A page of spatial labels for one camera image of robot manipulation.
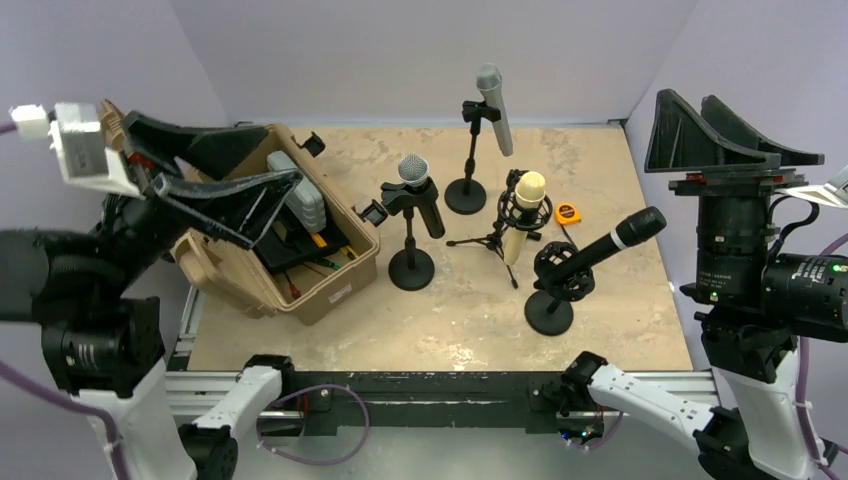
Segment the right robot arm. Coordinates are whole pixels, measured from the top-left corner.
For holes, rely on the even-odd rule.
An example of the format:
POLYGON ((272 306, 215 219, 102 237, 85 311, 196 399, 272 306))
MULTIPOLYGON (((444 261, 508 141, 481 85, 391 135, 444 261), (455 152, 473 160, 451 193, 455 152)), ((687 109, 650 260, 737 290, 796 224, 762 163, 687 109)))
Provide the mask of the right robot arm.
POLYGON ((831 474, 841 447, 810 418, 803 345, 846 341, 847 260, 784 252, 797 224, 773 221, 805 188, 803 168, 823 161, 767 138, 713 95, 694 108, 660 90, 644 169, 677 173, 670 190, 698 200, 696 278, 682 292, 701 305, 702 346, 736 404, 685 399, 586 351, 562 374, 565 408, 626 413, 684 445, 715 479, 831 474))

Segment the black mesh-head microphone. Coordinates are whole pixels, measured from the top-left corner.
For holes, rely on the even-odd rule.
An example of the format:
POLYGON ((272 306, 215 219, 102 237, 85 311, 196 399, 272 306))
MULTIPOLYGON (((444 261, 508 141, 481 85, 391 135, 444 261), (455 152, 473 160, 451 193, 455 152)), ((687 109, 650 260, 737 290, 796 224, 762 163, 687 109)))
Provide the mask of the black mesh-head microphone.
POLYGON ((429 170, 429 163, 417 154, 406 155, 398 165, 398 175, 404 184, 404 190, 415 196, 416 207, 429 236, 440 239, 445 235, 446 230, 437 206, 439 192, 429 175, 429 170))

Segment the black shock-mount round stand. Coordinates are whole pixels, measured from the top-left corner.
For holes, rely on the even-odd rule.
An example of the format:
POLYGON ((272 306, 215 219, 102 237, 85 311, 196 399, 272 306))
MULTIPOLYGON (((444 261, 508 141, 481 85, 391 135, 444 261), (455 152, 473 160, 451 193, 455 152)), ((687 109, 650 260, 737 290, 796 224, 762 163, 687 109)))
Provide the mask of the black shock-mount round stand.
POLYGON ((565 333, 574 319, 572 303, 584 299, 595 289, 591 269, 584 269, 565 279, 553 273, 560 263, 577 252, 578 248, 571 242, 553 241, 534 257, 535 292, 525 302, 524 315, 528 325, 539 334, 558 336, 565 333))

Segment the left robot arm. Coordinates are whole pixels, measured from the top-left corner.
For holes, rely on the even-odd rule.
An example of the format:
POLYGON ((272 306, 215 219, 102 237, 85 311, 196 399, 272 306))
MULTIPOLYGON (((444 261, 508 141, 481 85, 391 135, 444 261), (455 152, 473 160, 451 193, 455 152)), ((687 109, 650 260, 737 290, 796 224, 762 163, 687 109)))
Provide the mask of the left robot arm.
POLYGON ((117 479, 229 479, 235 426, 177 426, 165 389, 160 301, 127 289, 188 231, 249 250, 301 181, 295 169, 236 176, 262 126, 185 127, 139 112, 108 119, 90 104, 10 110, 1 128, 47 139, 64 182, 104 194, 89 231, 5 229, 1 317, 35 323, 54 380, 9 366, 3 379, 88 417, 117 479))

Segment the black round-base mic stand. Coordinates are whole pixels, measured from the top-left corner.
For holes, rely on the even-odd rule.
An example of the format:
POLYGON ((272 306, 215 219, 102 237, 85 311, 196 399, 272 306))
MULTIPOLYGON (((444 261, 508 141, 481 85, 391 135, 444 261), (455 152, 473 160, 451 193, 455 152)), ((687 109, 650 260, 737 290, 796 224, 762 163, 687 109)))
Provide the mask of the black round-base mic stand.
POLYGON ((404 190, 404 184, 384 183, 381 190, 382 206, 390 216, 402 213, 406 226, 404 248, 389 261, 390 280, 404 291, 421 290, 433 280, 435 267, 430 255, 417 247, 413 233, 416 198, 404 190))

